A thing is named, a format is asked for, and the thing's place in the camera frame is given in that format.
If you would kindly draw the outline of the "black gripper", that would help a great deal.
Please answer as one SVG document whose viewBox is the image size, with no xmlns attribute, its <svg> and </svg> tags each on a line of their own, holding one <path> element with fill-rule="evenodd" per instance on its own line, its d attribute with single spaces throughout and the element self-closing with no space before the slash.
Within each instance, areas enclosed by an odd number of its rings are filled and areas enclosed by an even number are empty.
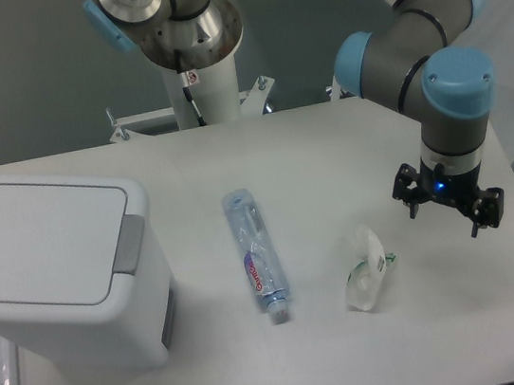
<svg viewBox="0 0 514 385">
<path fill-rule="evenodd" d="M 455 208 L 469 213 L 472 222 L 471 237 L 477 237 L 480 229 L 497 229 L 505 209 L 505 193 L 502 188 L 482 190 L 479 185 L 481 163 L 462 174 L 447 174 L 443 166 L 420 161 L 420 173 L 409 164 L 401 164 L 395 175 L 393 199 L 400 200 L 414 219 L 419 207 L 427 202 Z"/>
</svg>

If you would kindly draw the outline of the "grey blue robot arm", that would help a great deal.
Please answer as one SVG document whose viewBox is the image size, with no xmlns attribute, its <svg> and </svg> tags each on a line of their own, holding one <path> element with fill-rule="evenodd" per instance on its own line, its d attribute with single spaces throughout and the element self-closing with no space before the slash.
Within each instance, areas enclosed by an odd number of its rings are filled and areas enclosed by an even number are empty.
<svg viewBox="0 0 514 385">
<path fill-rule="evenodd" d="M 421 125 L 419 165 L 398 169 L 394 199 L 411 214 L 426 202 L 455 208 L 474 230 L 498 227 L 505 208 L 501 188 L 478 185 L 494 64 L 482 50 L 455 44 L 485 1 L 384 0 L 392 26 L 347 37 L 334 64 L 346 91 Z"/>
</svg>

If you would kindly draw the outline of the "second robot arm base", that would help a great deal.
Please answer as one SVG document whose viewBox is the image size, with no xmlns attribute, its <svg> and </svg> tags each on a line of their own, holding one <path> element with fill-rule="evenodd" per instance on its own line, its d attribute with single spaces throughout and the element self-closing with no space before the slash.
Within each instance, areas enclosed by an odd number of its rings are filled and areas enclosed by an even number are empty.
<svg viewBox="0 0 514 385">
<path fill-rule="evenodd" d="M 243 23 L 228 0 L 84 0 L 94 30 L 119 52 L 139 49 L 175 72 L 204 69 L 229 57 Z"/>
</svg>

